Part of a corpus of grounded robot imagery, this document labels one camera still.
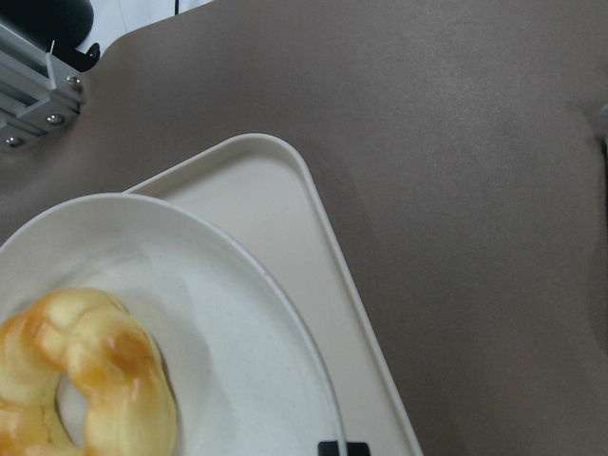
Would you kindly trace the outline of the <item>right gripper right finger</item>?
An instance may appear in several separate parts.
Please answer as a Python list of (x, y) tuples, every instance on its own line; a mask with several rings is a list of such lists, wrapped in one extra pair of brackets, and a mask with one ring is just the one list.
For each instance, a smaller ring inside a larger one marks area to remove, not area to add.
[(370, 456), (370, 447), (366, 442), (347, 442), (348, 456)]

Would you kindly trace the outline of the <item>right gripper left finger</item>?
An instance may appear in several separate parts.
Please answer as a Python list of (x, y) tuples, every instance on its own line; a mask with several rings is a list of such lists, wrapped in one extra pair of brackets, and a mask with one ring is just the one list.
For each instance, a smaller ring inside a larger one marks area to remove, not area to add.
[(339, 456), (339, 444), (337, 441), (322, 441), (317, 445), (318, 456)]

